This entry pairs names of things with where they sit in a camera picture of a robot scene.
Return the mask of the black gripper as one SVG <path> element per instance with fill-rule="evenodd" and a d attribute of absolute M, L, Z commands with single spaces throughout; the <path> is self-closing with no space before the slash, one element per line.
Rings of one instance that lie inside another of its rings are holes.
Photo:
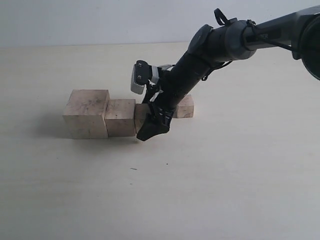
<path fill-rule="evenodd" d="M 152 87 L 159 91 L 154 103 L 149 104 L 150 113 L 136 134 L 136 138 L 145 142 L 157 135 L 169 132 L 169 116 L 156 114 L 166 111 L 171 115 L 178 103 L 212 68 L 210 56 L 197 50 L 187 50 L 170 71 L 163 72 L 157 84 Z"/>

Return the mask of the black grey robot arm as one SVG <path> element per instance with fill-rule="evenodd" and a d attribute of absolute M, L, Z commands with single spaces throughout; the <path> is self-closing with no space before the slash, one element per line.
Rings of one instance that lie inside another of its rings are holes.
<path fill-rule="evenodd" d="M 132 92 L 144 95 L 148 113 L 136 137 L 146 141 L 170 130 L 178 104 L 200 81 L 234 61 L 247 60 L 258 49 L 282 48 L 320 77 L 320 8 L 305 8 L 264 23 L 228 19 L 214 11 L 218 27 L 203 25 L 175 64 L 152 66 L 138 60 L 132 70 Z"/>

